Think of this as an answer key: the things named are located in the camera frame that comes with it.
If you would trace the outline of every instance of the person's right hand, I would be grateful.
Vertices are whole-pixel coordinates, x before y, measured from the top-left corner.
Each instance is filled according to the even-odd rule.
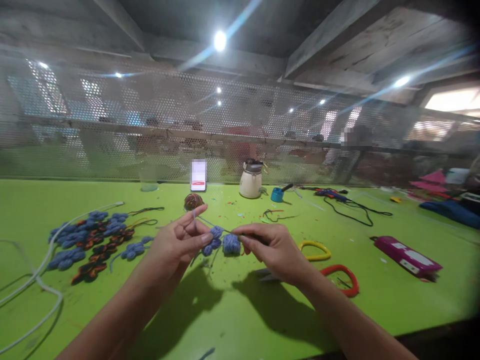
[[[284,225],[252,223],[237,227],[231,232],[247,235],[238,237],[245,253],[254,253],[256,258],[264,262],[271,273],[283,282],[298,287],[307,282],[313,272],[318,272],[302,254]]]

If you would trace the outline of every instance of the yellow handle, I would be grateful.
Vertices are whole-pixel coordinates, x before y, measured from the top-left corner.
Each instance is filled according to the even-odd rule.
[[[323,246],[319,242],[304,241],[298,246],[300,251],[302,251],[304,246],[314,246],[316,248],[322,249],[325,252],[325,254],[323,255],[305,256],[308,261],[327,260],[327,259],[330,259],[330,257],[332,256],[332,253],[330,252],[330,250],[328,250],[325,246]]]

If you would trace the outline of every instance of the perforated metal mesh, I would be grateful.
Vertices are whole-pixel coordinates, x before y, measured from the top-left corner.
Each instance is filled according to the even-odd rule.
[[[0,98],[4,178],[138,180],[149,168],[158,181],[187,182],[191,159],[205,158],[209,182],[237,183],[256,158],[268,165],[265,184],[382,185],[392,176],[365,171],[365,149],[341,148],[343,128],[369,127],[370,167],[389,174],[402,148],[449,164],[451,154],[473,157],[480,128],[456,114],[39,46],[0,56]]]

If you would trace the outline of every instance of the green table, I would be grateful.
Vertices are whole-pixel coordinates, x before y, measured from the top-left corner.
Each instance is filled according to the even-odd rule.
[[[22,243],[38,266],[47,251],[50,230],[65,221],[125,201],[115,211],[165,207],[137,216],[158,219],[159,226],[165,225],[184,213],[183,199],[188,193],[186,184],[161,184],[157,191],[145,193],[140,192],[139,183],[0,180],[1,238]],[[284,200],[291,204],[274,204],[285,210],[285,216],[297,216],[280,222],[288,226],[296,242],[323,242],[330,249],[331,259],[314,263],[317,268],[343,264],[355,273],[360,294],[352,301],[389,333],[397,336],[419,331],[475,313],[478,231],[420,209],[412,200],[392,203],[390,194],[378,189],[357,188],[349,193],[361,204],[394,213],[392,217],[373,214],[373,227],[334,213],[311,191],[301,194],[303,199],[288,192]],[[274,209],[269,196],[242,198],[237,185],[210,184],[202,197],[209,205],[205,218],[226,229],[259,222],[265,210]],[[341,210],[347,214],[364,216],[344,208]],[[127,224],[134,220],[127,219]],[[154,234],[154,228],[141,226],[132,241]],[[418,280],[374,247],[369,237],[381,235],[394,236],[442,264],[438,282]],[[3,298],[27,280],[29,270],[13,246],[0,246]],[[310,247],[304,252],[312,255],[316,250]],[[211,265],[212,260],[213,256],[207,263]],[[93,283],[76,286],[70,281],[85,260],[67,271],[47,271],[42,279],[64,294],[61,310],[2,359],[52,359],[122,286],[138,261],[117,259],[112,274],[105,270]],[[286,284],[258,282],[250,274],[263,267],[253,255],[224,257],[220,251],[211,269],[201,265],[199,258],[188,269],[176,293],[142,333],[133,357],[195,360],[215,348],[208,360],[301,359],[337,348],[299,291]],[[54,295],[33,284],[4,304],[0,308],[0,348],[37,324],[55,301]]]

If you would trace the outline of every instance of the ceiling light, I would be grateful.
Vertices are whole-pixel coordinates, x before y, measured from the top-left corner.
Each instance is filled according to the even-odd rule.
[[[215,46],[215,50],[221,52],[225,49],[225,45],[227,45],[227,35],[223,31],[217,31],[215,34],[215,38],[213,39],[213,45]]]
[[[410,81],[410,76],[404,76],[396,81],[396,83],[393,84],[395,88],[402,87],[406,83]]]

